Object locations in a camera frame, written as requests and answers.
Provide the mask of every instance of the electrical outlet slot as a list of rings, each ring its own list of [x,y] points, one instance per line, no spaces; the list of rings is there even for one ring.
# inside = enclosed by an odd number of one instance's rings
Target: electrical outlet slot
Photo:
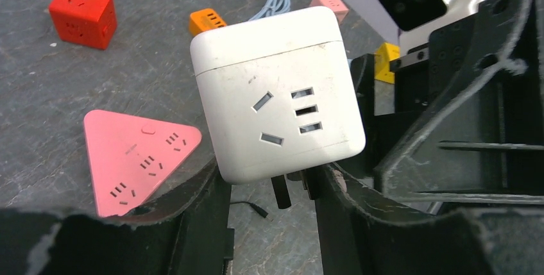
[[[278,146],[281,146],[284,143],[283,138],[277,137],[277,136],[274,136],[274,135],[270,135],[270,134],[265,134],[265,133],[260,134],[260,139],[263,142],[269,142],[269,143],[272,143],[272,144],[278,145]]]
[[[274,96],[272,96],[270,92],[266,92],[266,94],[263,97],[261,97],[260,100],[258,100],[257,103],[255,103],[255,105],[253,105],[253,110],[255,110],[255,112],[258,112],[259,109],[261,109],[273,97]]]
[[[312,94],[314,94],[314,89],[312,87],[310,87],[310,88],[306,88],[306,89],[303,89],[303,90],[298,90],[298,91],[291,92],[291,97],[293,99],[298,99],[300,97],[311,96]]]
[[[294,113],[297,116],[307,115],[309,113],[317,113],[318,112],[318,106],[312,105],[309,107],[301,108],[299,110],[295,110]]]
[[[301,134],[304,134],[304,133],[317,131],[319,129],[323,129],[323,127],[321,126],[321,122],[318,122],[318,123],[308,124],[307,126],[300,126],[298,129],[300,130]]]
[[[172,142],[175,142],[176,141],[176,138],[179,138],[179,136],[176,134],[176,133],[173,133],[172,135],[169,136],[169,139],[166,140],[166,142],[171,145]]]

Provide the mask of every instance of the screw hole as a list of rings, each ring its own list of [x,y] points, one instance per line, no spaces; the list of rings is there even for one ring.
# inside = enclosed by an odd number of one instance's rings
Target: screw hole
[[[496,64],[498,62],[498,58],[495,54],[488,54],[480,62],[478,63],[478,68],[480,70],[486,69],[488,67],[491,67],[492,65]]]
[[[460,55],[463,52],[462,47],[456,46],[454,49],[454,55]]]
[[[510,5],[510,0],[499,0],[493,7],[493,14],[498,15],[506,11]]]

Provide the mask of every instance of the pink power strip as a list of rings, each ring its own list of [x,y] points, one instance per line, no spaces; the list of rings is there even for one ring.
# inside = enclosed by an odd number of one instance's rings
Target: pink power strip
[[[92,110],[83,120],[100,217],[140,206],[196,149],[192,126]]]
[[[348,12],[348,7],[342,2],[342,0],[312,0],[310,7],[325,6],[331,9],[336,15],[338,24],[342,23]]]

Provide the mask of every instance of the power socket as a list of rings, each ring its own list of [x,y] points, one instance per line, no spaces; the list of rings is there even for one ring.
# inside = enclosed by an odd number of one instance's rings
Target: power socket
[[[338,24],[342,23],[348,12],[348,7],[342,2],[342,0],[312,0],[310,7],[325,6],[331,9],[336,15]]]
[[[106,49],[117,28],[114,0],[52,0],[49,14],[58,36],[97,49]]]
[[[213,29],[191,58],[217,164],[248,183],[360,153],[364,130],[333,11]]]
[[[140,206],[196,149],[197,128],[92,110],[83,120],[100,217]]]

